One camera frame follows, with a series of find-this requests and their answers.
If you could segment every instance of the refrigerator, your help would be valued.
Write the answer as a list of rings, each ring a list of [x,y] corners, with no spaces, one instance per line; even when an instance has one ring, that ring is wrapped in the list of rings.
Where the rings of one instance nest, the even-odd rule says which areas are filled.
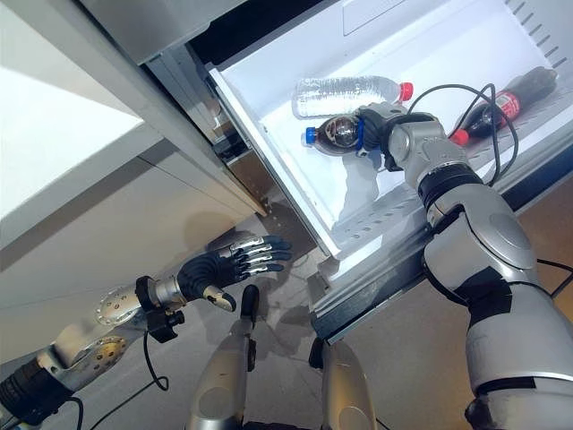
[[[130,55],[125,31],[116,31],[121,17],[115,15],[110,27],[111,18],[98,7],[105,2],[83,3]],[[305,128],[324,118],[293,114],[297,81],[380,75],[413,83],[415,99],[436,85],[481,89],[492,82],[502,89],[536,66],[554,69],[557,89],[514,121],[517,160],[495,185],[519,211],[573,168],[573,2],[281,3],[228,6],[228,12],[206,18],[201,34],[186,39],[182,31],[134,61],[158,79],[214,147],[221,136],[212,132],[213,124],[228,119],[285,193],[329,256],[308,279],[308,290],[312,325],[319,337],[334,342],[423,278],[421,256],[432,232],[416,190],[404,183],[403,172],[384,169],[379,153],[330,157],[301,144]],[[141,15],[144,5],[134,7]],[[169,22],[154,24],[160,31]],[[131,40],[137,31],[146,27],[132,26]],[[435,91],[415,111],[438,117],[449,132],[473,98],[462,90]],[[513,151],[507,127],[499,143],[507,162]],[[492,140],[466,151],[478,175],[491,177]]]

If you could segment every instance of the blue bottle cap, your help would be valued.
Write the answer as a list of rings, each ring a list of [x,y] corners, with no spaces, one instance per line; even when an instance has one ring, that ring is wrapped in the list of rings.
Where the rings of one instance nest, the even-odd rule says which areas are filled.
[[[306,127],[306,143],[316,142],[316,127]]]

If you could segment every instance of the dark brown bottle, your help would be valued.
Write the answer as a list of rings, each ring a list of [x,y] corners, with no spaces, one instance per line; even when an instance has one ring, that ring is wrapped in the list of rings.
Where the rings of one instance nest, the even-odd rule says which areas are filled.
[[[318,129],[308,127],[305,138],[307,145],[315,145],[328,155],[343,155],[356,151],[361,121],[353,115],[334,116],[327,119]]]
[[[495,104],[514,120],[521,112],[528,109],[536,101],[549,96],[557,86],[557,72],[542,66],[519,76],[509,83],[495,97]],[[495,114],[497,129],[505,126],[505,119]],[[469,138],[484,138],[492,135],[492,112],[487,103],[480,103],[467,116],[467,119],[452,135],[452,141],[465,145]]]

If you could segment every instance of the soda bottle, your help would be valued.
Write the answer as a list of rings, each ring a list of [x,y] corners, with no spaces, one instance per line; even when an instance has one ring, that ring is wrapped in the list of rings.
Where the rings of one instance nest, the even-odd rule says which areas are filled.
[[[530,72],[515,78],[502,91],[495,96],[495,104],[514,120],[521,112],[529,108],[536,101],[549,96],[557,82],[557,72],[536,67]],[[505,124],[505,119],[498,114],[495,116],[495,126],[500,129]],[[492,134],[492,112],[487,103],[480,103],[467,115],[467,119],[458,128],[451,140],[458,145],[465,145],[470,138],[484,138]]]
[[[295,87],[293,112],[299,117],[351,114],[373,102],[410,100],[413,92],[412,83],[381,76],[302,79]]]
[[[328,155],[343,155],[356,150],[362,138],[363,121],[354,115],[334,116],[324,122],[318,129],[306,129],[307,145]]]

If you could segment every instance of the red bottle cap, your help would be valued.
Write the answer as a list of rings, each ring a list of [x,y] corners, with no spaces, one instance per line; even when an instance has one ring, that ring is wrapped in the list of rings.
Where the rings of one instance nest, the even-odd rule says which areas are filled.
[[[467,141],[469,141],[469,134],[463,128],[458,128],[449,139],[456,145],[466,146]]]
[[[409,101],[414,94],[414,85],[411,82],[400,83],[400,101]]]

